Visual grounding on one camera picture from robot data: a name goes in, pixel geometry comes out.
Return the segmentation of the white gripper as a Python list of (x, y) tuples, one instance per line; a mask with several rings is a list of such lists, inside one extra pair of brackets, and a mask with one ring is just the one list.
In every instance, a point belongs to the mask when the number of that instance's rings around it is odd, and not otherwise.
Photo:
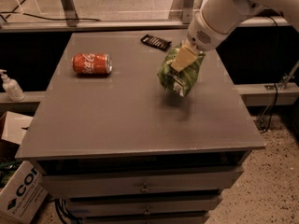
[[(197, 12), (189, 27), (189, 42), (201, 51), (215, 49), (233, 30), (233, 22), (215, 10), (201, 9)], [(197, 60), (197, 49), (183, 45), (174, 49), (175, 59), (171, 67), (180, 72)]]

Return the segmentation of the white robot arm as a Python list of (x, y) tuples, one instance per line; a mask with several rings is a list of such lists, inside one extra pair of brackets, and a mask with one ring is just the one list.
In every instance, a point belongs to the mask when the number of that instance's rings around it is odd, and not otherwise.
[(180, 72), (203, 51), (215, 49), (243, 21), (271, 8), (299, 31), (299, 0), (207, 0), (188, 27), (171, 67)]

